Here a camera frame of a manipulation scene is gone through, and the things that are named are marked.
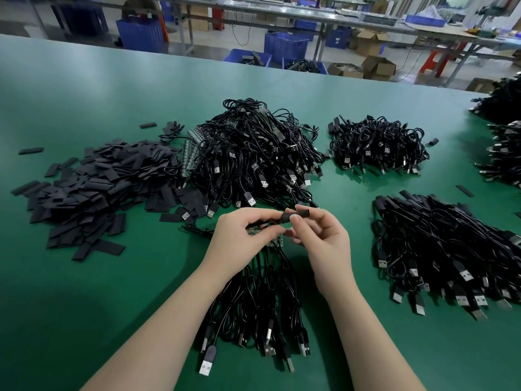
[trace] concrete floor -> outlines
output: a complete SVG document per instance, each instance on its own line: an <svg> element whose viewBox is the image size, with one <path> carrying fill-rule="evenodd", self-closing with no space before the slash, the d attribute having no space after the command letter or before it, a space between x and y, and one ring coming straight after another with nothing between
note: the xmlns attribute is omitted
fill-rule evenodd
<svg viewBox="0 0 521 391"><path fill-rule="evenodd" d="M104 0L115 4L122 4L124 0ZM116 20L121 16L121 11L112 8L103 8L109 34L102 39L90 38L68 38L59 28L58 22L49 5L38 5L38 12L46 26L50 39L65 40L71 42L79 42L91 45L113 47L113 40L118 37ZM228 19L233 19L233 12L229 12ZM238 20L243 22L255 22L255 17L251 14L238 13ZM36 19L32 13L31 7L27 4L19 2L11 2L0 0L0 33L21 35L26 37L42 38L42 33L36 25ZM264 35L266 29L247 26L225 26L223 31L210 30L194 31L195 53L190 57L222 60L233 48L243 48L253 51L262 52L264 50ZM173 32L169 34L170 46L165 52L170 54L180 54L180 38L179 33ZM185 38L188 40L188 31L185 31ZM306 58L313 58L316 47L317 37L309 42L307 47ZM401 84L426 84L429 74L419 74L418 71L428 58L430 52L409 51L407 49L386 47L383 56L396 64L396 74L391 81ZM330 62L353 63L360 65L364 60L363 56L357 55L349 49L337 49L326 47L322 61L329 65ZM456 68L455 62L449 61L446 65L442 77L434 80L432 85L441 85L451 72ZM519 68L513 66L511 62L505 60L478 60L470 58L468 62L461 68L456 79L451 83L450 88L465 90L470 81L475 78L491 78L499 79L502 77L510 77L518 72Z"/></svg>

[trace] green workbench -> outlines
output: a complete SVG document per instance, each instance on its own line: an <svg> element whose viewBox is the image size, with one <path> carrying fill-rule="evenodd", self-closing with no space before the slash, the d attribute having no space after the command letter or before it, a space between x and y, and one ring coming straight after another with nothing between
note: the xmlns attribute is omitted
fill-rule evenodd
<svg viewBox="0 0 521 391"><path fill-rule="evenodd" d="M357 178L328 160L310 190L350 233L362 294L429 390L521 387L520 307L504 311L489 300L488 321L476 322L462 308L424 294L426 316L415 315L407 302L389 300L390 284L371 259L371 202L402 189L469 203L483 222L521 230L514 215L519 190L484 182L472 165L486 160L492 142L486 122L467 111L475 93L4 35L0 49L1 389L79 389L190 275L207 247L202 237L181 231L178 223L158 222L158 214L140 205L128 211L127 231L111 238L127 246L120 257L94 252L84 263L72 262L74 248L45 249L49 226L30 225L25 198L9 191L42 179L51 163L81 156L84 147L116 137L154 139L169 120L193 128L221 113L224 99L247 97L320 126L316 146L323 151L327 124L339 113L356 121L366 114L407 121L425 129L427 141L440 139L429 149L422 176ZM139 128L150 121L158 127ZM45 151L17 155L36 146ZM457 184L475 197L466 197ZM340 339L305 252L289 240L284 250L302 285L311 356L295 355L290 374L255 349L219 341L208 378L197 372L200 354L190 351L178 390L351 388Z"/></svg>

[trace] hand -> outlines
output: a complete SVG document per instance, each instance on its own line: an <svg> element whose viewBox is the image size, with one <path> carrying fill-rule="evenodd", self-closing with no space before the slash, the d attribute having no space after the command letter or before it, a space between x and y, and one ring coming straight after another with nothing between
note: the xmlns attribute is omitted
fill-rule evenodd
<svg viewBox="0 0 521 391"><path fill-rule="evenodd" d="M348 232L329 211L296 205L296 210L309 210L309 218L290 216L291 229L285 233L308 252L315 272L318 290L326 299L338 288L356 283L351 269L351 247ZM286 209L287 213L295 210Z"/></svg>
<svg viewBox="0 0 521 391"><path fill-rule="evenodd" d="M285 232L280 225L269 226L254 236L248 235L246 226L258 220L278 219L282 211L245 207L223 214L217 221L214 236L206 251L201 267L213 277L227 282L252 260L271 240Z"/></svg>

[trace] pile of cables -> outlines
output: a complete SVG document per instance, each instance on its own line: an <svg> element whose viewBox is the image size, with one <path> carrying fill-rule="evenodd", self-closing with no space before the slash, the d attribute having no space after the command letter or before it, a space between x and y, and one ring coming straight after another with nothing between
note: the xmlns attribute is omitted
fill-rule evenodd
<svg viewBox="0 0 521 391"><path fill-rule="evenodd" d="M521 237L483 224L468 205L435 195L378 196L380 219L371 227L373 257L394 282L391 299L409 292L413 310L425 315L422 291L457 302L475 319L485 319L487 297L503 308L521 301Z"/></svg>
<svg viewBox="0 0 521 391"><path fill-rule="evenodd" d="M378 168L382 174L387 169L406 170L409 174L421 174L419 163L429 159L421 142L425 133L420 128L408 129L400 121L389 122L367 116L359 123L345 120L341 115L329 123L331 135L329 148L335 163L342 169L358 166L365 174L366 166ZM427 145L439 142L434 138Z"/></svg>
<svg viewBox="0 0 521 391"><path fill-rule="evenodd" d="M225 112L189 132L198 142L189 183L211 200L208 216L219 205L257 201L280 209L299 202L316 206L307 187L312 172L322 177L319 164L326 160L312 144L318 127L299 124L286 109L272 113L251 98L223 105Z"/></svg>
<svg viewBox="0 0 521 391"><path fill-rule="evenodd" d="M521 121L508 125L489 125L497 141L488 148L491 162L476 163L487 181L501 180L521 188Z"/></svg>
<svg viewBox="0 0 521 391"><path fill-rule="evenodd" d="M286 63L284 66L284 70L313 72L316 74L320 74L320 69L318 68L316 62L305 59L295 59Z"/></svg>
<svg viewBox="0 0 521 391"><path fill-rule="evenodd" d="M488 97L475 98L478 104L470 111L494 124L509 124L521 120L521 73L514 78L501 78L494 82Z"/></svg>
<svg viewBox="0 0 521 391"><path fill-rule="evenodd" d="M141 128L154 126L152 122ZM168 122L160 141L116 138L85 148L82 159L71 157L49 166L45 177L58 177L54 181L31 181L11 193L28 199L30 223L53 226L48 249L78 247L72 257L78 262L93 251L119 256L125 246L103 237L125 231L124 211L145 200L152 212L168 212L177 205L173 190L182 184L180 149L170 143L183 128Z"/></svg>
<svg viewBox="0 0 521 391"><path fill-rule="evenodd" d="M213 230L195 225L183 228L209 239L213 235ZM208 309L200 331L204 358L199 373L209 375L219 338L255 348L265 357L279 358L293 372L291 351L298 349L303 356L309 355L301 307L295 270L281 241L274 240L225 285Z"/></svg>

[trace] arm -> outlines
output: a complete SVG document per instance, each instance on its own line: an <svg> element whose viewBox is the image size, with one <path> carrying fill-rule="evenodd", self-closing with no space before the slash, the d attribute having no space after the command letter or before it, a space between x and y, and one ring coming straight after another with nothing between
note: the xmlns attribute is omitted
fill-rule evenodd
<svg viewBox="0 0 521 391"><path fill-rule="evenodd" d="M290 217L286 233L308 250L319 291L326 298L342 340L356 391L422 391L418 377L361 295L351 269L349 235L328 211Z"/></svg>
<svg viewBox="0 0 521 391"><path fill-rule="evenodd" d="M219 217L203 262L91 377L81 391L171 391L204 315L225 283L264 245L284 233L270 226L255 236L245 227L282 212L241 209Z"/></svg>

